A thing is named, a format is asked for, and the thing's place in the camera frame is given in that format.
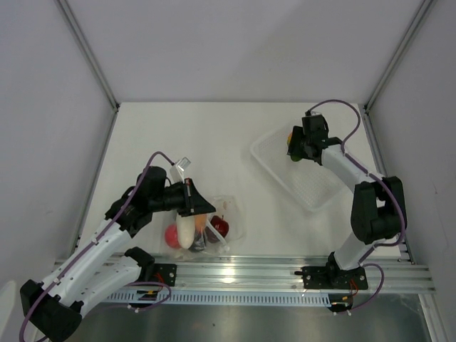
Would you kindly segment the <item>orange green mango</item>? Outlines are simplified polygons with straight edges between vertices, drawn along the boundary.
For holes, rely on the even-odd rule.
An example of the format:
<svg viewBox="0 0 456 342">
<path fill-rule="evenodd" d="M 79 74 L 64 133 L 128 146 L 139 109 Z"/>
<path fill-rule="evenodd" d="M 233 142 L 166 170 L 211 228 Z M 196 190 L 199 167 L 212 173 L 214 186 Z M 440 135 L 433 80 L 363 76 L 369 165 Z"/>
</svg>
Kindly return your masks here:
<svg viewBox="0 0 456 342">
<path fill-rule="evenodd" d="M 287 138 L 287 155 L 290 157 L 291 161 L 299 162 L 302 160 L 302 140 L 303 135 L 290 133 Z"/>
</svg>

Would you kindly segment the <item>white radish with leaves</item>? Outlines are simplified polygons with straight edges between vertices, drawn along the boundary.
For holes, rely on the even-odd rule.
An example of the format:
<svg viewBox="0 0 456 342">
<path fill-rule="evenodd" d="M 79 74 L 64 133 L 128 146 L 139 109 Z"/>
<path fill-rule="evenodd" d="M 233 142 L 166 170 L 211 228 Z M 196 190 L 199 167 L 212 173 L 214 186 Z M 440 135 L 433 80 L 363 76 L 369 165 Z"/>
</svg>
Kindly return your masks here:
<svg viewBox="0 0 456 342">
<path fill-rule="evenodd" d="M 195 238 L 195 219 L 193 216 L 176 216 L 177 240 L 183 249 L 189 249 Z"/>
</svg>

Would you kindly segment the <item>dark red apple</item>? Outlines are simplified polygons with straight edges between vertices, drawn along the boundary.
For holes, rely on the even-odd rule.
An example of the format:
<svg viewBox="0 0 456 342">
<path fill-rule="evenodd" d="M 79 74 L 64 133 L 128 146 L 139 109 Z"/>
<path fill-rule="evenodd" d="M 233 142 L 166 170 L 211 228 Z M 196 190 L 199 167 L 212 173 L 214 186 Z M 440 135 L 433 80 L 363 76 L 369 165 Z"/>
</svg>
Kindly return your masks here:
<svg viewBox="0 0 456 342">
<path fill-rule="evenodd" d="M 226 237 L 229 233 L 229 224 L 224 220 L 224 217 L 215 215 L 210 220 L 211 225 L 223 236 Z"/>
</svg>

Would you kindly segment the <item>clear zip top bag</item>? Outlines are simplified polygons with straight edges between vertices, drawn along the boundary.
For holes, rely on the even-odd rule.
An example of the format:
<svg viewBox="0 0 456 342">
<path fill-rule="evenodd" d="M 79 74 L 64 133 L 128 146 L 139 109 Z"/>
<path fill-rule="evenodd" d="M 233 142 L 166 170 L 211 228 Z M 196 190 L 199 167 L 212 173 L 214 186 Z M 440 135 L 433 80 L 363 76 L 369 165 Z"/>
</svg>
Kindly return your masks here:
<svg viewBox="0 0 456 342">
<path fill-rule="evenodd" d="M 228 255 L 239 246 L 246 235 L 244 218 L 237 198 L 232 195 L 218 195 L 209 198 L 209 202 L 216 208 L 215 213 L 207 214 L 207 224 L 202 232 L 195 229 L 196 234 L 203 234 L 206 238 L 206 249 L 203 252 L 191 252 L 189 249 L 172 249 L 165 243 L 165 230 L 171 224 L 176 224 L 177 213 L 173 212 L 169 224 L 162 233 L 162 242 L 165 252 L 175 259 L 196 259 L 202 257 L 218 257 Z M 212 225 L 211 218 L 215 215 L 224 217 L 229 224 L 229 233 L 223 237 Z"/>
</svg>

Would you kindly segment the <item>red tomato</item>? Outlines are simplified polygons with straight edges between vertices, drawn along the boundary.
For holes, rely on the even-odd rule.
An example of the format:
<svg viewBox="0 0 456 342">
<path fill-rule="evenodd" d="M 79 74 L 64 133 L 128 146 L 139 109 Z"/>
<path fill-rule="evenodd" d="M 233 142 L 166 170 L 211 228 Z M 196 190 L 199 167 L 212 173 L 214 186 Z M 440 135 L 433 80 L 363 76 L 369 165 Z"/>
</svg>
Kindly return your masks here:
<svg viewBox="0 0 456 342">
<path fill-rule="evenodd" d="M 176 224 L 171 224 L 166 228 L 164 238 L 165 238 L 165 243 L 167 244 L 168 247 L 170 247 L 172 249 L 180 248 Z"/>
</svg>

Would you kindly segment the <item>dark purple fruit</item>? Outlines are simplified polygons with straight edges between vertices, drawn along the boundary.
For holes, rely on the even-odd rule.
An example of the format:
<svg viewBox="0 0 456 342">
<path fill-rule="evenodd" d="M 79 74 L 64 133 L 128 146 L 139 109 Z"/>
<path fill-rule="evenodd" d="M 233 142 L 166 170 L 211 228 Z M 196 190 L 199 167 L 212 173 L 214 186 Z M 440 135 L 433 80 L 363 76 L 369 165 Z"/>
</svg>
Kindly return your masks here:
<svg viewBox="0 0 456 342">
<path fill-rule="evenodd" d="M 190 247 L 191 252 L 203 252 L 206 249 L 206 238 L 203 234 L 196 234 Z"/>
</svg>

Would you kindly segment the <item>orange peach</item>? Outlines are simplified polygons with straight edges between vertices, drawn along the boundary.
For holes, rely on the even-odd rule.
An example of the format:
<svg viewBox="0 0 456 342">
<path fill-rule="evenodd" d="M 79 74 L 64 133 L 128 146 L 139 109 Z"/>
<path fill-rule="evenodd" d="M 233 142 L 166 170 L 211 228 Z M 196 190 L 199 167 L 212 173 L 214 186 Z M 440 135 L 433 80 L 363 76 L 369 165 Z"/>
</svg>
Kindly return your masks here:
<svg viewBox="0 0 456 342">
<path fill-rule="evenodd" d="M 195 219 L 195 229 L 199 232 L 202 232 L 207 224 L 207 215 L 199 214 L 194 216 Z"/>
</svg>

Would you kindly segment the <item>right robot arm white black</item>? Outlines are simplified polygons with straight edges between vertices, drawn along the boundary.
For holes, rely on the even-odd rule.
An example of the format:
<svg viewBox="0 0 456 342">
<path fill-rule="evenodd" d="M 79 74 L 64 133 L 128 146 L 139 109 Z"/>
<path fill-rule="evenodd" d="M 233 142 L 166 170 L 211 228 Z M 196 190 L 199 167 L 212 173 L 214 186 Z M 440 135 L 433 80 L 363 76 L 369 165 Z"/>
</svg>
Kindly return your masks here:
<svg viewBox="0 0 456 342">
<path fill-rule="evenodd" d="M 331 171 L 352 192 L 347 240 L 331 252 L 324 266 L 305 266 L 299 271 L 307 289 L 345 289 L 349 281 L 366 289 L 363 262 L 378 247 L 401 241 L 406 230 L 403 184 L 398 177 L 372 173 L 351 156 L 343 140 L 330 137 L 326 119 L 307 111 L 302 125 L 292 130 L 288 156 L 311 160 Z"/>
</svg>

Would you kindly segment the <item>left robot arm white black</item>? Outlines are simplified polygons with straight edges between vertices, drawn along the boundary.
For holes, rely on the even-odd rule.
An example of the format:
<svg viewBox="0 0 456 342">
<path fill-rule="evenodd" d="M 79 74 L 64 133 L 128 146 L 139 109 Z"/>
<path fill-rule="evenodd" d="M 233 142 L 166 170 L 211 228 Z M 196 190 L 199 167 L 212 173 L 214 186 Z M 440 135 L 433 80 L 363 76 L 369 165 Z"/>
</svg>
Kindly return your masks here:
<svg viewBox="0 0 456 342">
<path fill-rule="evenodd" d="M 156 277 L 155 259 L 139 247 L 128 249 L 108 270 L 101 266 L 130 242 L 156 212 L 175 211 L 193 218 L 215 207 L 186 178 L 166 185 L 161 167 L 146 167 L 105 213 L 92 237 L 41 281 L 29 279 L 20 289 L 23 327 L 32 323 L 50 341 L 65 341 L 82 319 L 106 297 L 129 285 L 167 287 Z"/>
</svg>

